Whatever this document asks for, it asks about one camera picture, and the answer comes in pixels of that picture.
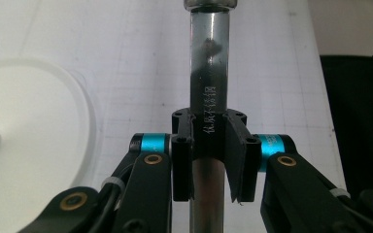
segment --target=gray floor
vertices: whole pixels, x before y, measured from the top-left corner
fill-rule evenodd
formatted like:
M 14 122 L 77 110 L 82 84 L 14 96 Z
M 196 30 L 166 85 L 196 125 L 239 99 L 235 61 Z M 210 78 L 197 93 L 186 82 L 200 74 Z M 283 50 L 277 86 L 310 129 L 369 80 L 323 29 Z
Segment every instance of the gray floor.
M 373 0 L 309 0 L 320 54 L 373 54 Z

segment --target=white round lid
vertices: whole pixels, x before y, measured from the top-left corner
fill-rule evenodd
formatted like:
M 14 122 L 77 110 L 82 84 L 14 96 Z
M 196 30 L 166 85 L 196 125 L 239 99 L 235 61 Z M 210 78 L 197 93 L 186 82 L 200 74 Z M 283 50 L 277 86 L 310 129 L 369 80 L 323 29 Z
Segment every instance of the white round lid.
M 17 232 L 79 182 L 93 155 L 94 111 L 61 68 L 1 60 L 0 136 L 0 232 Z

